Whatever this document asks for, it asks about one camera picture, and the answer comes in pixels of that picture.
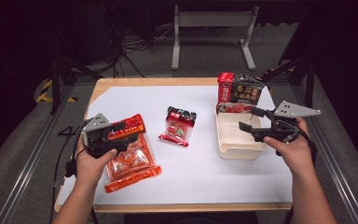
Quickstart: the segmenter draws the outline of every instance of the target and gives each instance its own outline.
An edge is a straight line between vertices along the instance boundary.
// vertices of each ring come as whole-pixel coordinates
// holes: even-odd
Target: hand
[[[76,148],[76,184],[96,188],[104,166],[117,155],[117,150],[112,149],[101,158],[95,159],[85,148],[83,134],[81,134]]]
[[[297,125],[298,128],[309,135],[305,120],[297,118]],[[314,171],[310,155],[310,146],[302,135],[299,134],[297,139],[289,144],[271,137],[265,137],[263,141],[282,154],[284,162],[286,162],[293,175],[307,174],[308,172]]]

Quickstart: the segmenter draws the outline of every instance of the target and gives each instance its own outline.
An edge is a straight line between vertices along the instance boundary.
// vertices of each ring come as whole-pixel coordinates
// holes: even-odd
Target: person's arm
[[[63,204],[53,223],[88,223],[91,207],[94,201],[98,180],[101,178],[104,166],[117,154],[115,149],[108,151],[98,160],[83,150],[84,140],[81,135],[77,144],[76,182],[75,186]]]
[[[297,124],[308,134],[305,120],[297,119]],[[295,223],[337,223],[313,167],[308,141],[299,135],[290,144],[270,137],[265,137],[264,142],[282,154],[292,172]]]

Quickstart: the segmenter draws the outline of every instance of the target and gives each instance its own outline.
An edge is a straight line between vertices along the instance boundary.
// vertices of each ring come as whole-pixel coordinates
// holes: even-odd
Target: white paper sheet
[[[218,155],[214,106],[216,86],[112,87],[90,105],[88,118],[103,113],[111,122],[141,114],[161,175],[119,191],[105,193],[103,174],[94,204],[291,203],[292,177],[275,150],[254,161],[226,160]],[[158,139],[165,131],[168,106],[197,113],[189,147]],[[267,88],[258,107],[275,106]],[[270,121],[262,119],[263,126]],[[69,196],[75,177],[65,179],[57,205]]]

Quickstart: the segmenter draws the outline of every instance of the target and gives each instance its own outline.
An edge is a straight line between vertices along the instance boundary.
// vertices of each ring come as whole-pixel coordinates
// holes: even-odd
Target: white plastic container
[[[241,131],[239,121],[262,128],[260,117],[251,114],[219,113],[216,116],[219,155],[224,159],[254,160],[267,145],[255,142],[251,134]]]

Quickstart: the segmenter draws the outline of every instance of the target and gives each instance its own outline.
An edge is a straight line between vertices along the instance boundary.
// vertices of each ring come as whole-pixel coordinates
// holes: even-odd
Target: snack package
[[[257,105],[265,83],[245,74],[221,73],[217,113],[249,113]]]
[[[191,132],[196,123],[197,114],[175,107],[168,107],[166,131],[159,138],[188,147]]]
[[[126,151],[120,152],[106,164],[109,181],[105,183],[105,192],[111,193],[135,184],[143,179],[159,175],[161,167],[156,165],[152,149],[147,141],[145,125],[141,115],[119,122],[126,122],[124,131],[112,133],[111,138],[138,133],[138,139],[129,143]]]

